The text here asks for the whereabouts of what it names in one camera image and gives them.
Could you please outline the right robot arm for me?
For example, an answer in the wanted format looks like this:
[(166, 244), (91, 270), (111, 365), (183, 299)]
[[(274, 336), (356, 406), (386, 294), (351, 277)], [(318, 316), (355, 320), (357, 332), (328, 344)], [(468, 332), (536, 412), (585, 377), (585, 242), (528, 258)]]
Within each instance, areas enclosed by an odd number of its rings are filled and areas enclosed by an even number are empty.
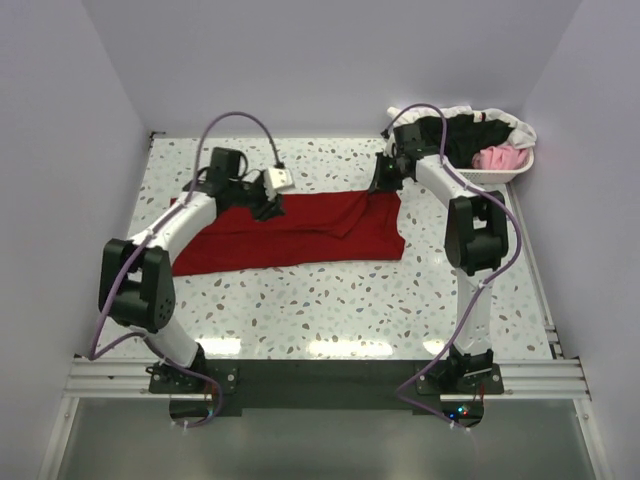
[(491, 371), (492, 287), (510, 267), (507, 223), (513, 218), (504, 196), (487, 192), (458, 173), (444, 153), (446, 137), (430, 146), (416, 124), (405, 124), (387, 136), (388, 147), (376, 154), (371, 193), (394, 192), (410, 178), (429, 190), (447, 208), (444, 247), (454, 268), (457, 321), (445, 347), (447, 359), (434, 371), (445, 374), (448, 386), (469, 392)]

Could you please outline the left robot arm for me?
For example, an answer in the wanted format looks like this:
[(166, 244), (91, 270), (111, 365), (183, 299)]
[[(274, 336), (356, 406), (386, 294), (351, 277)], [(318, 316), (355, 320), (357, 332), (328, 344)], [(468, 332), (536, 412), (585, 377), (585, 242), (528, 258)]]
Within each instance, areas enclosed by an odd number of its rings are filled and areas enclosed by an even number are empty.
[(207, 380), (200, 345), (176, 319), (172, 267), (204, 228), (232, 207), (249, 210), (257, 221), (283, 215), (282, 194), (294, 185), (282, 162), (249, 181), (247, 159), (239, 150), (214, 148), (208, 166), (194, 178), (158, 219), (131, 238), (112, 239), (102, 253), (99, 286), (100, 325), (112, 319), (139, 336), (163, 361), (173, 365), (171, 378), (185, 392), (200, 390)]

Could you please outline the red t shirt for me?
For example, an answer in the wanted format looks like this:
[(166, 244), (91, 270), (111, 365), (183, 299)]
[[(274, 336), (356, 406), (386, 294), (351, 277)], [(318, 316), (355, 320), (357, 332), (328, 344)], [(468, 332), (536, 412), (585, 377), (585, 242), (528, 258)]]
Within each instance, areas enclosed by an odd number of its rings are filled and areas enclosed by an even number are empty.
[(342, 261), (398, 261), (405, 240), (395, 193), (289, 194), (283, 216), (254, 220), (234, 207), (199, 232), (175, 260), (176, 277)]

